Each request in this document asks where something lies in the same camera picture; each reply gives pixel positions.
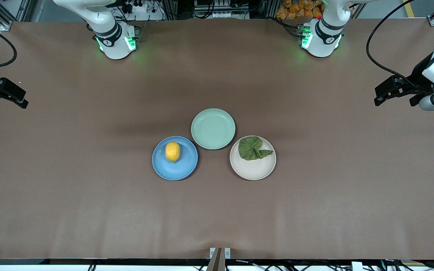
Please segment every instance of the plate with lemon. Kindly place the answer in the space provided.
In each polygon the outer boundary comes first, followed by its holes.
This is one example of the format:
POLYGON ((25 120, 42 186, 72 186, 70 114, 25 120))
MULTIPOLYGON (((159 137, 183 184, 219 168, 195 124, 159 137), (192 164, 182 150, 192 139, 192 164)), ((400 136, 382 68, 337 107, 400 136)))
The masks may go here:
POLYGON ((169 181, 188 177, 197 166, 199 156, 195 145, 185 137, 167 137, 153 151, 155 172, 169 181))

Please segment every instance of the plate with lettuce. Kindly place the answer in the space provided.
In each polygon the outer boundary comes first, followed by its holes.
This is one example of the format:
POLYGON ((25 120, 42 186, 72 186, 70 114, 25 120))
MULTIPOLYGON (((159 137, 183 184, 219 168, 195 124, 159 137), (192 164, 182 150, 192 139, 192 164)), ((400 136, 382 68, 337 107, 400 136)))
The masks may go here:
POLYGON ((239 139, 232 146, 230 159, 237 175, 252 181, 269 176, 277 161, 272 144, 256 135, 239 139))

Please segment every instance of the green plate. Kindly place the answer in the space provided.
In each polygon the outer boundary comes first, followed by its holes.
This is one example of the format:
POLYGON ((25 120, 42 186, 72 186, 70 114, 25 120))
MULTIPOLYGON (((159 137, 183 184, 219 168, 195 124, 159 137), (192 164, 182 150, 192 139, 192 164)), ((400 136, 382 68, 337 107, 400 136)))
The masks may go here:
POLYGON ((195 116, 191 132, 195 143, 202 148, 221 149, 234 138, 235 122, 224 110, 209 108, 195 116))

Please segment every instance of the blue plate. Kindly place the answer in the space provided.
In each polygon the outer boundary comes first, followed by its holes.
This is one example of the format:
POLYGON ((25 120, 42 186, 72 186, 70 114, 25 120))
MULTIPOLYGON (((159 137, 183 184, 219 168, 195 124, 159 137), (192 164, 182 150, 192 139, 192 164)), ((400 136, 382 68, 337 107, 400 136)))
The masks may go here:
POLYGON ((160 141, 155 147, 152 156, 152 164, 155 172, 162 178, 169 181, 178 181, 190 175, 195 167, 199 156, 195 145, 185 137, 167 137, 160 141), (171 163, 165 157, 165 147, 168 143, 175 141, 180 145, 180 157, 171 163))

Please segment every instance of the green leafy vegetable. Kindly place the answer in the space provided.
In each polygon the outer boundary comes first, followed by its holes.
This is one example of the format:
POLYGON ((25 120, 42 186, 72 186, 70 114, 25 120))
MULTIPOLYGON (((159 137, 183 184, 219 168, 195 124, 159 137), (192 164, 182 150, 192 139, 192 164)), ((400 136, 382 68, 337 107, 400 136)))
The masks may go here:
POLYGON ((260 149, 262 140, 259 137, 246 137, 239 142, 239 155, 247 161, 262 159, 271 155, 273 151, 260 149))

